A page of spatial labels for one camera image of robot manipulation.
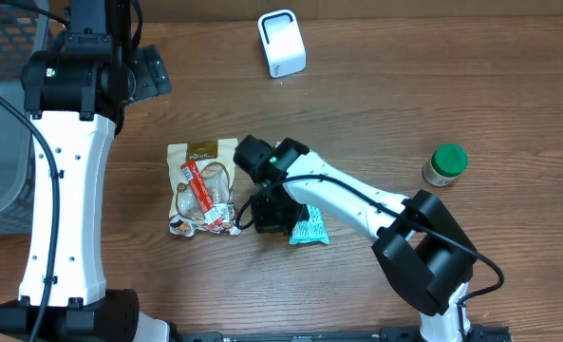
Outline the brown pantree snack bag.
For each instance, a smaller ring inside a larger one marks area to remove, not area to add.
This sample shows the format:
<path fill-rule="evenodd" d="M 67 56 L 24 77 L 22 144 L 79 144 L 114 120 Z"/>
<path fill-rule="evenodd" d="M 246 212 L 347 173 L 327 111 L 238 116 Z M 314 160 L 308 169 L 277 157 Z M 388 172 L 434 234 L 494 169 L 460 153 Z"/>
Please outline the brown pantree snack bag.
<path fill-rule="evenodd" d="M 173 190 L 169 229 L 192 237 L 196 232 L 237 236 L 234 204 L 236 138 L 176 143 L 167 147 Z"/>

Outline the green lid jar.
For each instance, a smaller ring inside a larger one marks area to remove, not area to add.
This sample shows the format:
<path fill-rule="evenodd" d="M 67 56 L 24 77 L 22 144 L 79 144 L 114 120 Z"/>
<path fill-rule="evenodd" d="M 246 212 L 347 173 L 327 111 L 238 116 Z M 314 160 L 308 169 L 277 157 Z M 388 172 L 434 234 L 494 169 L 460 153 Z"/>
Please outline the green lid jar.
<path fill-rule="evenodd" d="M 468 155 L 461 146 L 444 144 L 424 163 L 422 175 L 431 185 L 446 186 L 464 172 L 468 162 Z"/>

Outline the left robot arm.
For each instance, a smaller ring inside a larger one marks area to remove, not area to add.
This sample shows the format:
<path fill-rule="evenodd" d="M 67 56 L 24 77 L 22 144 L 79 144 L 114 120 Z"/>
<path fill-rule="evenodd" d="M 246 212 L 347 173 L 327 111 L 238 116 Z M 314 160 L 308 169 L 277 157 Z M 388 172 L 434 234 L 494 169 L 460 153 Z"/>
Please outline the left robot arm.
<path fill-rule="evenodd" d="M 21 74 L 15 118 L 31 133 L 34 204 L 29 257 L 0 333 L 21 341 L 159 341 L 175 326 L 143 313 L 136 292 L 106 285 L 103 181 L 128 105 L 170 91 L 156 47 L 142 47 L 136 1 L 74 1 L 63 30 Z"/>

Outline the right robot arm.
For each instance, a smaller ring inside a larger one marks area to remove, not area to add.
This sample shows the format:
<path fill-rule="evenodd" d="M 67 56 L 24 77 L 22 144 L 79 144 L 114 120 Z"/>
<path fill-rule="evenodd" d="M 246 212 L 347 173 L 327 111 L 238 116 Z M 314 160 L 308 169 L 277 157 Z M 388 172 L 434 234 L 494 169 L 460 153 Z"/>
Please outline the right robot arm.
<path fill-rule="evenodd" d="M 260 188 L 242 207 L 257 233 L 288 235 L 309 207 L 333 216 L 370 242 L 393 290 L 420 313 L 421 340 L 466 340 L 476 249 L 439 198 L 372 187 L 292 139 L 271 146 L 249 135 L 234 162 Z"/>

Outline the teal snack packet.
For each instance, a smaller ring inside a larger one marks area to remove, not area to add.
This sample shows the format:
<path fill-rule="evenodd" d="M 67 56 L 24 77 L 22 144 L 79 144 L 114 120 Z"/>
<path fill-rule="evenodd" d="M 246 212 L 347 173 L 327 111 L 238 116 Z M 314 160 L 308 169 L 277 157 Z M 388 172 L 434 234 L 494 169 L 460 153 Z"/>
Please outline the teal snack packet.
<path fill-rule="evenodd" d="M 322 212 L 313 206 L 305 205 L 302 215 L 293 227 L 290 245 L 323 243 L 328 245 L 328 230 Z"/>

